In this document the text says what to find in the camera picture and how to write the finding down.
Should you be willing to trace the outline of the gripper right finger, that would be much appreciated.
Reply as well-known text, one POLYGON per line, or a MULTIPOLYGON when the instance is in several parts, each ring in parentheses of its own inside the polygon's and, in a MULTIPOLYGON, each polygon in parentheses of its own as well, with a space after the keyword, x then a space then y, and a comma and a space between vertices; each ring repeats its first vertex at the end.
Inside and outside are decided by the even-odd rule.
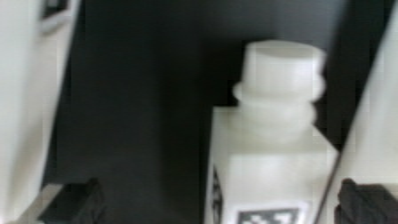
POLYGON ((380 184, 341 181, 334 224, 398 224, 398 199, 380 184))

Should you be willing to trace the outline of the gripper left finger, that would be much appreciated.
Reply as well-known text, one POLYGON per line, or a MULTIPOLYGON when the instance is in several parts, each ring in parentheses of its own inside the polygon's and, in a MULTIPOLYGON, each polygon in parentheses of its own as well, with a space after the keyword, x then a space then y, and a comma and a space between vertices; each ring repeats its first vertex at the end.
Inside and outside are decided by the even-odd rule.
POLYGON ((104 196, 96 179, 62 187, 39 221, 42 224, 104 224, 104 196))

